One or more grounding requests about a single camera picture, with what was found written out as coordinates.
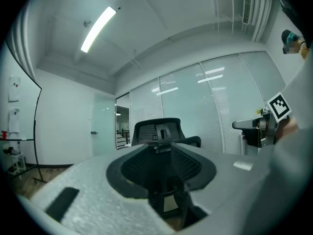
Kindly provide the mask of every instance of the floor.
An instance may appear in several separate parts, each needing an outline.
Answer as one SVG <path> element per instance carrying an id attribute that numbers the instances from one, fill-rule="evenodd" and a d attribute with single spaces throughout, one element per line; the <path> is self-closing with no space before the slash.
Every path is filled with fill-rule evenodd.
<path id="1" fill-rule="evenodd" d="M 54 179 L 56 176 L 58 176 L 65 170 L 66 168 L 40 169 L 44 180 L 47 182 L 51 181 L 52 179 Z M 37 192 L 42 186 L 45 185 L 42 182 L 34 180 L 33 177 L 40 179 L 38 169 L 36 168 L 21 175 L 22 179 L 20 179 L 19 177 L 13 179 L 11 183 L 12 183 L 12 188 L 14 189 L 15 193 L 27 199 L 30 199 L 35 194 L 35 192 Z"/>

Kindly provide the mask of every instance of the black chair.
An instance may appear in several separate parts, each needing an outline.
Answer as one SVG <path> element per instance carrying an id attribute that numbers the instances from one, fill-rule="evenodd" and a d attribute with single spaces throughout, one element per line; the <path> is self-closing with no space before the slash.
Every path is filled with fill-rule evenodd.
<path id="1" fill-rule="evenodd" d="M 172 143 L 200 147 L 201 139 L 197 136 L 186 138 L 181 130 L 179 118 L 157 118 L 135 125 L 132 146 L 149 146 L 149 152 L 144 159 L 144 164 L 149 164 L 149 169 L 145 170 L 146 177 L 142 180 L 142 185 L 149 190 L 150 205 L 163 218 L 180 215 L 183 208 L 183 182 L 172 165 Z M 134 163 L 142 164 L 142 161 L 129 161 L 129 166 Z M 172 195 L 178 208 L 164 212 L 164 198 Z"/>

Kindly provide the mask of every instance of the glass door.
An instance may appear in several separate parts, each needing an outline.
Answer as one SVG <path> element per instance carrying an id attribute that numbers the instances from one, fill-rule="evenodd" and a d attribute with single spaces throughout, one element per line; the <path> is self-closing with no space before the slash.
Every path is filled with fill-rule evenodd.
<path id="1" fill-rule="evenodd" d="M 93 156 L 115 151 L 115 99 L 95 93 L 91 117 Z"/>

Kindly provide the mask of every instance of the red object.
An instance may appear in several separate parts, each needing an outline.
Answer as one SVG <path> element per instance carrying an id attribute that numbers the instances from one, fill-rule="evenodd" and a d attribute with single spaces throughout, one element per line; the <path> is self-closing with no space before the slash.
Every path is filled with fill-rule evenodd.
<path id="1" fill-rule="evenodd" d="M 6 134 L 8 133 L 7 131 L 1 131 L 2 135 L 0 135 L 0 139 L 6 139 Z"/>

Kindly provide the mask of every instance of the ceiling vent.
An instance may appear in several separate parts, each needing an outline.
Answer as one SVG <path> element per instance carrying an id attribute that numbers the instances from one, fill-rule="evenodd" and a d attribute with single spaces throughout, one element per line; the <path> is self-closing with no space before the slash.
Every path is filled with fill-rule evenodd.
<path id="1" fill-rule="evenodd" d="M 251 24 L 254 0 L 244 0 L 243 24 Z"/>

